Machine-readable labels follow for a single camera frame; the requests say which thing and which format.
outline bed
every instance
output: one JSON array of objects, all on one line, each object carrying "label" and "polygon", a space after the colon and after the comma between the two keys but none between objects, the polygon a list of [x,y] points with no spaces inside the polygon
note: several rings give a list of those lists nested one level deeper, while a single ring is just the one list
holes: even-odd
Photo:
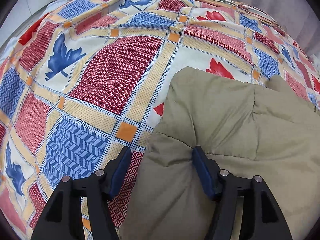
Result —
[{"label": "bed", "polygon": [[[0,66],[0,208],[20,239],[62,176],[89,176],[129,146],[109,203],[121,227],[171,78],[186,66],[262,86],[279,74],[319,108],[319,76],[299,44],[242,3],[73,0],[30,27]],[[85,198],[82,220],[92,239]]]}]

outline silver pin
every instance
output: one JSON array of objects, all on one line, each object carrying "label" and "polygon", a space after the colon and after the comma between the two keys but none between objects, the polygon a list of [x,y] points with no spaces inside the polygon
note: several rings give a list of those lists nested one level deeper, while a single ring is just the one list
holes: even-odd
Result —
[{"label": "silver pin", "polygon": [[104,170],[97,170],[96,175],[97,176],[102,176],[104,174]]},{"label": "silver pin", "polygon": [[221,176],[228,176],[228,175],[229,175],[229,171],[227,171],[227,170],[221,170],[221,171],[220,171],[220,175],[221,175]]},{"label": "silver pin", "polygon": [[67,182],[67,181],[69,181],[69,179],[70,179],[70,177],[69,176],[64,176],[64,177],[62,177],[62,182]]},{"label": "silver pin", "polygon": [[262,181],[263,181],[263,178],[258,175],[258,176],[255,176],[255,177],[254,177],[254,180],[255,180],[256,182],[262,182]]}]

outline pink curtain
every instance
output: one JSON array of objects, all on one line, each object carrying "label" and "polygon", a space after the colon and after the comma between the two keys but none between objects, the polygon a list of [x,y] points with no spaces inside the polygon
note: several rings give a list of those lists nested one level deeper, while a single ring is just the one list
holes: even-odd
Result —
[{"label": "pink curtain", "polygon": [[320,21],[306,0],[234,0],[260,8],[294,38],[308,56],[320,58]]}]

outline bedspread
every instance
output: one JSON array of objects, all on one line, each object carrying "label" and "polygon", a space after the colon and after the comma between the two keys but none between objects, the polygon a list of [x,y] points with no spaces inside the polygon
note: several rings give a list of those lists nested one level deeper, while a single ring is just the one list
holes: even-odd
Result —
[{"label": "bedspread", "polygon": [[[298,96],[320,100],[299,45],[244,4],[73,0],[30,27],[0,67],[0,208],[21,239],[62,176],[89,176],[129,146],[132,163],[109,204],[121,227],[170,80],[186,66],[262,86],[280,74]],[[92,239],[85,198],[82,217]]]}]

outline khaki fabric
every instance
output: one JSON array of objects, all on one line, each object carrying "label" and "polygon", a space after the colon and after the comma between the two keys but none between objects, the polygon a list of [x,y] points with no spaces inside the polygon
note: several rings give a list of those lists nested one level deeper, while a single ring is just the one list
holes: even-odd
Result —
[{"label": "khaki fabric", "polygon": [[[294,240],[320,215],[320,117],[280,76],[265,88],[186,67],[175,74],[120,229],[124,240],[203,240],[215,203],[192,165],[200,145],[236,176],[261,175]],[[232,239],[239,236],[241,200]]]}]

